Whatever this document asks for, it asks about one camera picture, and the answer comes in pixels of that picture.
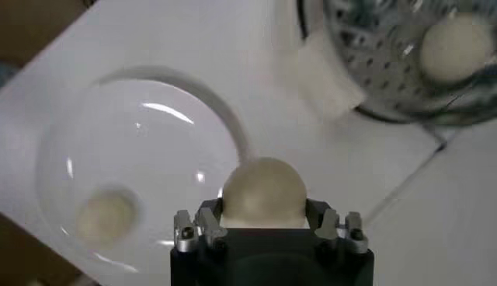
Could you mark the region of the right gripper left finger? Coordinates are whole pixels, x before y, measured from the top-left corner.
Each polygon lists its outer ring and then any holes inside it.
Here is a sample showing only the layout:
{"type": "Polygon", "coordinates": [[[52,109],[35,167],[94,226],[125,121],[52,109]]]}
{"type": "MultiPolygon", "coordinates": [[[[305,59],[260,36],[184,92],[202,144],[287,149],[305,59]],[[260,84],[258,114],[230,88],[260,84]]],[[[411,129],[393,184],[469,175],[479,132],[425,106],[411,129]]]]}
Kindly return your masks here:
{"type": "Polygon", "coordinates": [[[193,253],[203,241],[208,249],[223,251],[228,230],[221,226],[223,200],[203,201],[192,220],[187,210],[174,216],[174,248],[180,253],[193,253]]]}

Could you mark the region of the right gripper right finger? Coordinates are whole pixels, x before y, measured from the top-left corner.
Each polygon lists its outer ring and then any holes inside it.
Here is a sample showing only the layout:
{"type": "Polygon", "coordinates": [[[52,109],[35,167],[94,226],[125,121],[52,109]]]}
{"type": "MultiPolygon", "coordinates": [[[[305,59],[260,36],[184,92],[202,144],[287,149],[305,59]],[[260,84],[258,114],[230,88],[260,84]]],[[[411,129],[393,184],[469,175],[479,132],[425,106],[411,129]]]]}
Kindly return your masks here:
{"type": "Polygon", "coordinates": [[[306,200],[305,216],[310,230],[333,249],[342,243],[349,253],[366,253],[369,239],[363,230],[361,214],[350,211],[341,223],[337,210],[324,201],[306,200]]]}

